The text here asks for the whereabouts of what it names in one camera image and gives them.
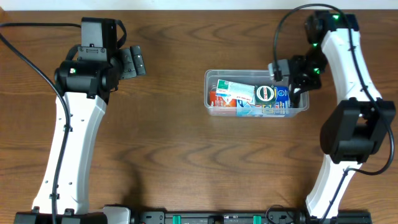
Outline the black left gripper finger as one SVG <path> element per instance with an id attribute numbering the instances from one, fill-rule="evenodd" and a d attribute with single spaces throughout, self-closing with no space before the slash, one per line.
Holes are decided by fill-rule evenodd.
<path id="1" fill-rule="evenodd" d="M 123 72 L 121 74 L 121 79 L 125 80 L 125 79 L 135 78 L 136 69 L 134 66 L 131 50 L 129 48 L 121 49 L 119 53 L 123 65 Z"/>
<path id="2" fill-rule="evenodd" d="M 132 61 L 137 75 L 145 75 L 146 68 L 144 65 L 144 59 L 142 56 L 142 51 L 139 45 L 130 47 Z"/>

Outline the green round-label tin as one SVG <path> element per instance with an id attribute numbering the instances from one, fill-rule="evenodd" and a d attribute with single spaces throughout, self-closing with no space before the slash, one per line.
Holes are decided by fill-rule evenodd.
<path id="1" fill-rule="evenodd" d="M 274 105 L 276 98 L 274 86 L 255 86 L 254 96 L 257 105 L 261 105 L 264 108 L 271 108 Z"/>

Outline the blue cool fever box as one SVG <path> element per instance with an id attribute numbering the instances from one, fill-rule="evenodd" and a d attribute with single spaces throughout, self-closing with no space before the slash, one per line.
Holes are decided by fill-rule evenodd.
<path id="1" fill-rule="evenodd" d="M 237 116 L 282 116 L 287 114 L 286 108 L 290 107 L 289 89 L 286 86 L 274 86 L 275 103 L 271 108 L 257 105 L 254 99 L 251 102 L 236 100 Z"/>

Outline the clear plastic container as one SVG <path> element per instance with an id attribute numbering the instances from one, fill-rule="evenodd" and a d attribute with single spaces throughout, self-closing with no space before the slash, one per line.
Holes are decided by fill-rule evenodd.
<path id="1" fill-rule="evenodd" d="M 216 91 L 218 80 L 227 80 L 236 83 L 242 83 L 252 86 L 262 85 L 275 85 L 275 86 L 286 86 L 289 89 L 289 82 L 287 79 L 281 82 L 275 82 L 271 79 L 269 71 L 267 70 L 208 70 L 205 73 L 204 82 L 204 105 L 206 106 L 208 113 L 212 116 L 237 116 L 236 107 L 215 107 L 208 104 L 209 92 L 211 90 Z M 309 108 L 309 96 L 308 93 L 302 93 L 300 97 L 300 103 L 298 108 L 286 108 L 287 114 L 282 116 L 257 116 L 257 117 L 293 117 L 301 111 L 305 111 Z"/>

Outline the white green medicine box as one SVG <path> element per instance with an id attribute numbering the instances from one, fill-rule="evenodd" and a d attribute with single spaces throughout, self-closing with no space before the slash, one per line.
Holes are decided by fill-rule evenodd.
<path id="1" fill-rule="evenodd" d="M 254 86 L 219 79 L 216 95 L 250 102 L 254 98 Z"/>

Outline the red medicine box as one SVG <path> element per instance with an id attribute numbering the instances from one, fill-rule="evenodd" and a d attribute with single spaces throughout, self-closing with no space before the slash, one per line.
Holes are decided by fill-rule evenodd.
<path id="1" fill-rule="evenodd" d="M 227 96 L 217 96 L 215 90 L 209 92 L 208 104 L 215 107 L 236 107 L 236 100 Z"/>

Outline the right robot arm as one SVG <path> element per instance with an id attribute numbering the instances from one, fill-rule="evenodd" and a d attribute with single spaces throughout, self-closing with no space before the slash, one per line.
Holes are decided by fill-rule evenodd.
<path id="1" fill-rule="evenodd" d="M 307 18 L 305 31 L 312 47 L 289 60 L 292 106 L 298 106 L 302 93 L 321 87 L 326 66 L 337 97 L 337 106 L 320 131 L 323 163 L 305 200 L 307 218 L 312 223 L 364 223 L 371 219 L 368 213 L 339 213 L 338 207 L 355 173 L 379 175 L 391 165 L 396 107 L 382 99 L 370 78 L 355 15 L 315 11 Z"/>

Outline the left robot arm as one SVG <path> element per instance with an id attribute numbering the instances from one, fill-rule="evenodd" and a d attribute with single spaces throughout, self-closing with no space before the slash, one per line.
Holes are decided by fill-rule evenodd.
<path id="1" fill-rule="evenodd" d="M 16 223 L 137 223 L 130 208 L 107 205 L 90 210 L 89 176 L 96 135 L 119 82 L 146 69 L 141 48 L 124 48 L 118 37 L 123 23 L 84 17 L 81 43 L 73 46 L 55 70 L 57 94 L 55 131 L 39 192 L 28 212 L 17 212 Z"/>

